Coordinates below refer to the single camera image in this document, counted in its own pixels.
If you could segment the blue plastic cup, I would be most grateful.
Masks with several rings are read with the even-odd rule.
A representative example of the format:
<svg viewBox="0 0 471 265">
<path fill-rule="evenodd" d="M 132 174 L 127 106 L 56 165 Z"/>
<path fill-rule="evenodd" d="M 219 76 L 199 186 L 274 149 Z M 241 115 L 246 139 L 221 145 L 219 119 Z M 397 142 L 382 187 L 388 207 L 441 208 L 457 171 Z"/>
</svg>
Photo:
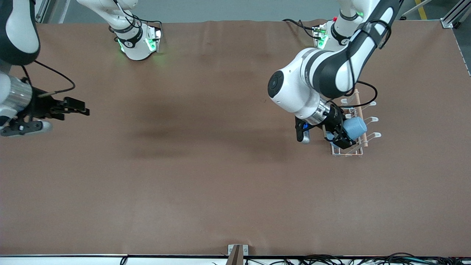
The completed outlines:
<svg viewBox="0 0 471 265">
<path fill-rule="evenodd" d="M 352 140 L 357 140 L 367 131 L 367 126 L 362 118 L 355 116 L 344 121 L 344 129 L 347 136 Z"/>
</svg>

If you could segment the aluminium frame profile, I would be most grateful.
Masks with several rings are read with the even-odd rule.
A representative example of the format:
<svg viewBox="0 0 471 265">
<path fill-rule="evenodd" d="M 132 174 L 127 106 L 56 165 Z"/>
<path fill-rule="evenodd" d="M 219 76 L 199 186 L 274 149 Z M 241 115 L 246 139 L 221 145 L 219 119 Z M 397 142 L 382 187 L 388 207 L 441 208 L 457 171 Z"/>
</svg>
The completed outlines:
<svg viewBox="0 0 471 265">
<path fill-rule="evenodd" d="M 440 19 L 442 28 L 457 29 L 471 14 L 471 0 L 459 0 L 444 17 Z"/>
<path fill-rule="evenodd" d="M 34 1 L 34 19 L 36 22 L 43 22 L 46 15 L 50 0 L 33 0 Z"/>
</svg>

